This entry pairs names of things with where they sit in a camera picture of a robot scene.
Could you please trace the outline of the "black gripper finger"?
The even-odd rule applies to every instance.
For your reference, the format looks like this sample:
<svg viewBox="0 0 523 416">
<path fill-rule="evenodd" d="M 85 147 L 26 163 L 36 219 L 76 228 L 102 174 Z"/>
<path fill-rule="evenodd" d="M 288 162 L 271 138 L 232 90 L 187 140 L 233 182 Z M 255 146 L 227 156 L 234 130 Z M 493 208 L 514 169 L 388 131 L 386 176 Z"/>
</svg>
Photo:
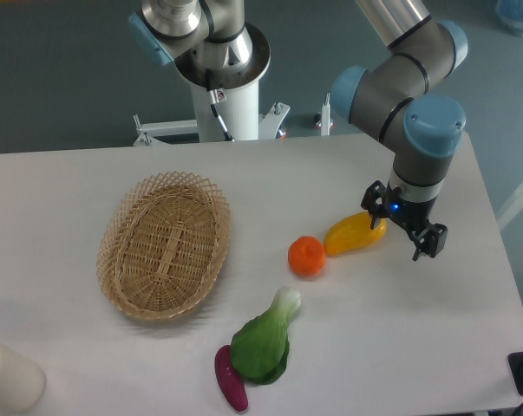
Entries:
<svg viewBox="0 0 523 416">
<path fill-rule="evenodd" d="M 387 217 L 386 207 L 383 203 L 385 195 L 386 187 L 380 181 L 371 184 L 363 195 L 361 207 L 369 215 L 371 230 L 374 230 L 381 223 L 381 220 Z"/>
<path fill-rule="evenodd" d="M 415 245 L 413 261 L 421 256 L 435 258 L 444 248 L 448 236 L 448 227 L 444 224 L 427 222 L 420 231 L 411 231 L 410 240 Z"/>
</svg>

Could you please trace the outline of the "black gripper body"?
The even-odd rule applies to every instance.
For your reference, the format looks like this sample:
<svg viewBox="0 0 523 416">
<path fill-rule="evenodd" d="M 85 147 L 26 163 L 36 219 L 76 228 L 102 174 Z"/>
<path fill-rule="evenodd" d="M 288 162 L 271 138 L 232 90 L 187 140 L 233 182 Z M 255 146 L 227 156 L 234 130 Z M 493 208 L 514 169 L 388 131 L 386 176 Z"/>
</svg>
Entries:
<svg viewBox="0 0 523 416">
<path fill-rule="evenodd" d="M 435 231 L 435 226 L 429 221 L 435 201 L 436 198 L 412 202 L 402 198 L 398 192 L 387 192 L 384 197 L 389 218 L 412 237 L 422 237 L 428 231 Z"/>
</svg>

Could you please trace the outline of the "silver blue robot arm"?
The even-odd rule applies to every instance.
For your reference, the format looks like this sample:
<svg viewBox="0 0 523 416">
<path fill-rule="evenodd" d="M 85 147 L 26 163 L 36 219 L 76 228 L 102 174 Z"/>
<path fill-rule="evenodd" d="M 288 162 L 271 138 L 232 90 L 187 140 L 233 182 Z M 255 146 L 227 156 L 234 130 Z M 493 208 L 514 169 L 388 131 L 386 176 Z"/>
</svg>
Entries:
<svg viewBox="0 0 523 416">
<path fill-rule="evenodd" d="M 467 56 L 463 30 L 437 22 L 420 1 L 361 1 L 359 8 L 390 52 L 374 70 L 345 69 L 330 107 L 388 148 L 387 183 L 375 182 L 362 208 L 372 224 L 387 218 L 435 257 L 448 229 L 429 215 L 457 151 L 466 115 L 454 99 L 432 93 Z M 265 36 L 245 20 L 241 1 L 145 1 L 127 20 L 134 38 L 160 65 L 174 64 L 190 86 L 202 141 L 274 138 L 278 124 L 258 110 L 258 84 L 269 68 Z"/>
</svg>

